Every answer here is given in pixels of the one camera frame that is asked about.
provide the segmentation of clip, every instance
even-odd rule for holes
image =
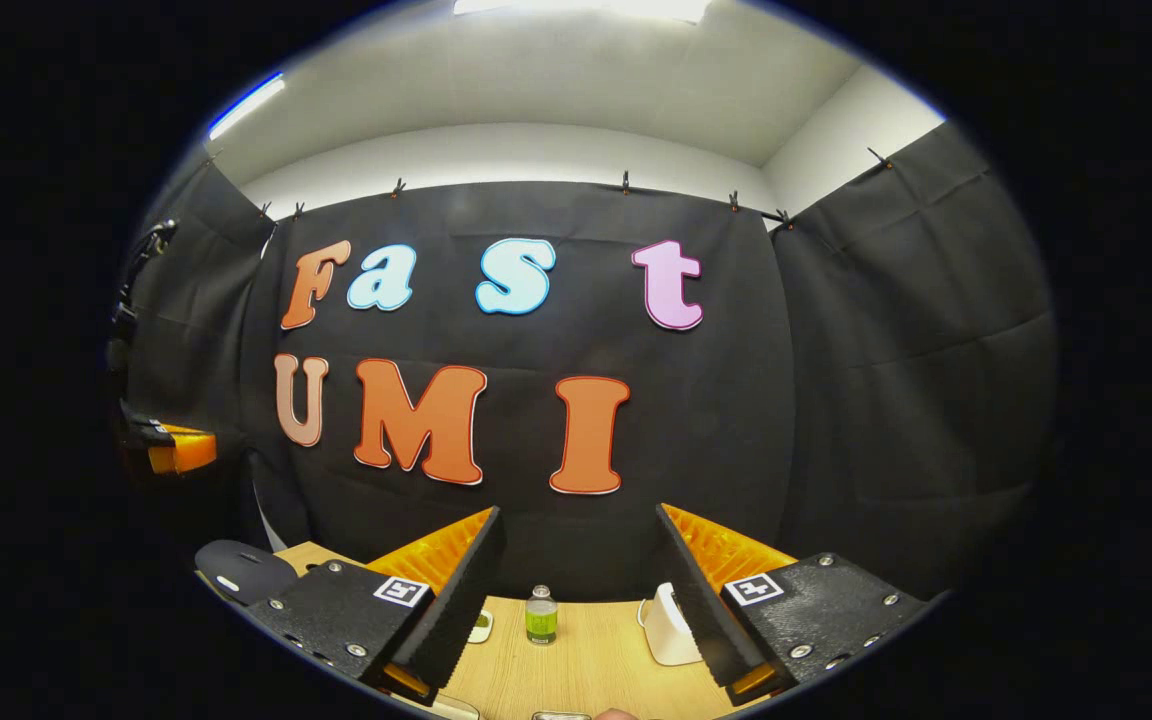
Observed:
[[[874,152],[873,147],[865,147],[865,150],[867,150],[869,153],[874,158],[878,158],[878,161],[881,162],[882,166],[886,167],[888,170],[892,169],[890,160],[888,160],[887,158],[882,158],[882,156],[879,156],[877,152]]]

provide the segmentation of wooden table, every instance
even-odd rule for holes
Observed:
[[[301,575],[306,564],[332,559],[362,566],[313,543],[276,555]],[[704,662],[667,667],[653,659],[637,624],[638,602],[563,602],[558,598],[558,641],[548,646],[526,641],[524,605],[486,598],[483,607],[492,612],[492,634],[486,642],[465,645],[440,697],[470,703],[484,720],[530,720],[538,710],[596,717],[608,707],[641,720],[708,720],[736,710]],[[650,607],[649,600],[644,617]]]

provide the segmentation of green object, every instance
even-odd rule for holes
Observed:
[[[558,602],[550,589],[536,585],[526,600],[526,638],[536,644],[550,644],[558,637]]]

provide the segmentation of fluorescent light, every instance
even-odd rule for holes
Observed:
[[[708,0],[456,0],[452,13],[463,15],[497,8],[526,8],[529,10],[575,10],[607,8],[649,18],[683,20],[699,23]]]
[[[283,74],[279,73],[276,76],[268,78],[262,83],[256,90],[248,92],[247,97],[238,100],[233,108],[229,108],[227,113],[220,116],[215,121],[214,126],[211,126],[211,132],[207,135],[210,141],[215,141],[220,137],[220,132],[227,131],[227,129],[233,128],[234,123],[238,120],[247,118],[247,113],[251,113],[252,109],[260,108],[260,106],[268,100],[274,94],[278,94],[279,90],[283,90]]]

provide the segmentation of computer mouse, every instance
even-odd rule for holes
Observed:
[[[241,541],[210,541],[194,562],[215,589],[243,605],[268,600],[296,582],[296,569],[282,558]]]

